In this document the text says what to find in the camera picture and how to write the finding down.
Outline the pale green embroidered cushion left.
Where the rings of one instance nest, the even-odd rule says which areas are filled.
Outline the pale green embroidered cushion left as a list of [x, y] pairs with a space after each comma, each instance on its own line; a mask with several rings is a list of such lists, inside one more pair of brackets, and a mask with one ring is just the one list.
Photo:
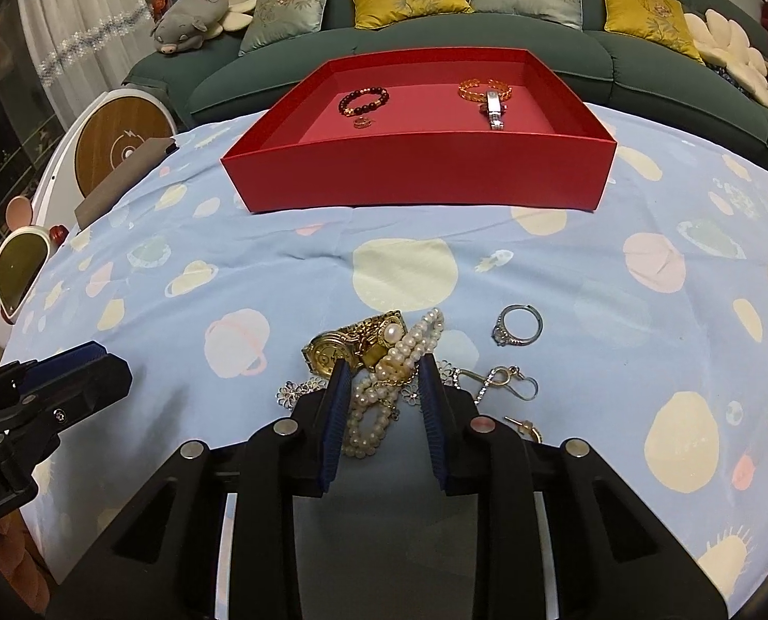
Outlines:
[[321, 29], [327, 0], [256, 0], [238, 55]]

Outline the silver hook earring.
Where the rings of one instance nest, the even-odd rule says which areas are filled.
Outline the silver hook earring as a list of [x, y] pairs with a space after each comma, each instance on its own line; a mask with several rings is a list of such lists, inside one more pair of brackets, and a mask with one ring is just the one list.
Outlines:
[[461, 386], [463, 379], [478, 385], [477, 390], [472, 393], [475, 405], [479, 405], [486, 393], [492, 389], [503, 389], [522, 401], [532, 401], [540, 393], [537, 379], [523, 374], [518, 367], [493, 367], [486, 375], [479, 375], [470, 369], [455, 368], [453, 375], [454, 385], [457, 388]]

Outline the dark green sectional sofa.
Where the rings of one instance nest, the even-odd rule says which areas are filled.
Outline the dark green sectional sofa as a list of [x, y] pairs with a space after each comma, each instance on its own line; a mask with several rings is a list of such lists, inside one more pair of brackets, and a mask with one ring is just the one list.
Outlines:
[[[760, 23], [730, 0], [679, 0], [739, 23], [751, 45], [768, 52]], [[241, 34], [223, 34], [199, 51], [152, 53], [126, 84], [156, 95], [187, 128], [268, 109], [311, 71], [335, 57], [430, 47], [532, 51], [581, 99], [706, 138], [768, 171], [768, 109], [715, 71], [659, 43], [605, 31], [604, 0], [581, 0], [583, 27], [573, 31], [525, 15], [440, 14], [381, 31], [360, 31], [352, 0], [327, 0], [322, 27], [300, 38], [241, 52]]]

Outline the brown folded cloth pouch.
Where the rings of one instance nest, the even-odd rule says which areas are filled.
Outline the brown folded cloth pouch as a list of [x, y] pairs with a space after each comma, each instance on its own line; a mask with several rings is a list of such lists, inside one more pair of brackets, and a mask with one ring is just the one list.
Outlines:
[[177, 142], [173, 137], [152, 137], [144, 140], [75, 208], [75, 221], [81, 231], [114, 209], [116, 203], [127, 191], [130, 191], [133, 186], [142, 181], [144, 176], [150, 174], [157, 165], [177, 150]]

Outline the silver rectangular wristwatch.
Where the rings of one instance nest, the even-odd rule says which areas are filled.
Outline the silver rectangular wristwatch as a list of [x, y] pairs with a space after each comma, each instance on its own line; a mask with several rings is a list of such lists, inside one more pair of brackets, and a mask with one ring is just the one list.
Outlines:
[[504, 105], [498, 91], [489, 90], [485, 95], [485, 111], [488, 118], [489, 128], [492, 130], [502, 130], [504, 128], [503, 114]]

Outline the blue planet print cloth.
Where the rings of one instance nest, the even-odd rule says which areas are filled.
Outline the blue planet print cloth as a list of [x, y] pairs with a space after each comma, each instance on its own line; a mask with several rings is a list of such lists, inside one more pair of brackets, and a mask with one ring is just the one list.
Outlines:
[[253, 215], [221, 166], [250, 119], [178, 150], [53, 256], [6, 355], [95, 340], [132, 393], [63, 435], [26, 525], [63, 578], [183, 441], [276, 420], [315, 334], [439, 309], [437, 357], [516, 365], [540, 393], [486, 414], [589, 441], [739, 610], [768, 574], [768, 172], [618, 112], [598, 209], [378, 207]]

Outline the red shallow tray box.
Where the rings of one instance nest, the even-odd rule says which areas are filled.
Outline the red shallow tray box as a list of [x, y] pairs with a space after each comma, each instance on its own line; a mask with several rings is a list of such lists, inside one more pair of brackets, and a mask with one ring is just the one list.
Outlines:
[[[498, 91], [502, 130], [485, 95]], [[597, 209], [614, 137], [534, 53], [419, 48], [324, 63], [224, 154], [252, 213], [333, 206]]]

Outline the gold wristwatch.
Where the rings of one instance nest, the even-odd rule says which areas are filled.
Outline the gold wristwatch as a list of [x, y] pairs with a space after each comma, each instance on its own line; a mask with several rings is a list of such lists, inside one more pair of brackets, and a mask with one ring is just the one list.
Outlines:
[[338, 361], [348, 365], [352, 374], [360, 368], [376, 367], [405, 334], [404, 316], [400, 311], [390, 311], [317, 334], [301, 353], [310, 373], [329, 379]]

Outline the white round wood-faced appliance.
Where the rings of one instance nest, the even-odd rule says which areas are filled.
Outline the white round wood-faced appliance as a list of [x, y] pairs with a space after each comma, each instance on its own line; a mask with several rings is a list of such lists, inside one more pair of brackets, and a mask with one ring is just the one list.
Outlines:
[[88, 192], [150, 137], [174, 136], [167, 106], [138, 88], [105, 91], [63, 134], [32, 199], [34, 223], [74, 225], [74, 210]]

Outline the cream flower shaped pillow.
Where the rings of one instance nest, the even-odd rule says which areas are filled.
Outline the cream flower shaped pillow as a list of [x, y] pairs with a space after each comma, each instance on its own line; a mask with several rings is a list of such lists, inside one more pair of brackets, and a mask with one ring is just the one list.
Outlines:
[[685, 13], [684, 17], [702, 59], [708, 65], [726, 70], [758, 104], [768, 108], [768, 66], [761, 52], [751, 45], [743, 27], [713, 8], [709, 8], [705, 17], [694, 13]]

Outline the yellow embroidered cushion right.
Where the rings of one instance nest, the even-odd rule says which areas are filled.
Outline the yellow embroidered cushion right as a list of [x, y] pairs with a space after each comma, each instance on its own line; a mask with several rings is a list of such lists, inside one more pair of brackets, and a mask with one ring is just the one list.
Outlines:
[[604, 0], [604, 31], [657, 43], [703, 65], [679, 0]]

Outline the white sheer curtain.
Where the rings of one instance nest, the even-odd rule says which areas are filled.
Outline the white sheer curtain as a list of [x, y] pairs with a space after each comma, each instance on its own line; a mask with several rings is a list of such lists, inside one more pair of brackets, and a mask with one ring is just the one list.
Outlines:
[[36, 74], [65, 128], [154, 52], [146, 0], [18, 0], [18, 10]]

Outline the grey pig plush toy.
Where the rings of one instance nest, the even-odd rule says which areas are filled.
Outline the grey pig plush toy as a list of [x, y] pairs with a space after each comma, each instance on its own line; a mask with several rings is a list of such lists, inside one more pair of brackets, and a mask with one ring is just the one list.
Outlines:
[[167, 56], [201, 49], [223, 32], [227, 13], [228, 0], [178, 0], [151, 31], [154, 48]]

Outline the small gold hoop earring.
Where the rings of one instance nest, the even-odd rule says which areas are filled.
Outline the small gold hoop earring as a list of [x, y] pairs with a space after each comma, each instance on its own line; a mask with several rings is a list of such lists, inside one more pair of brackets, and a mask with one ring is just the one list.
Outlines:
[[540, 430], [532, 421], [517, 420], [517, 418], [509, 416], [504, 416], [503, 420], [509, 423], [523, 440], [534, 442], [534, 444], [542, 444], [544, 442]]

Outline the pink eared vanity mirror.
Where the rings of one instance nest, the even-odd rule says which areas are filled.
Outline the pink eared vanity mirror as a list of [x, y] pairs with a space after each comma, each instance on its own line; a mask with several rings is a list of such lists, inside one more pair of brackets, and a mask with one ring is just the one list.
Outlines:
[[64, 225], [34, 223], [31, 200], [16, 196], [6, 207], [8, 235], [0, 243], [0, 315], [14, 325], [39, 273], [69, 235]]

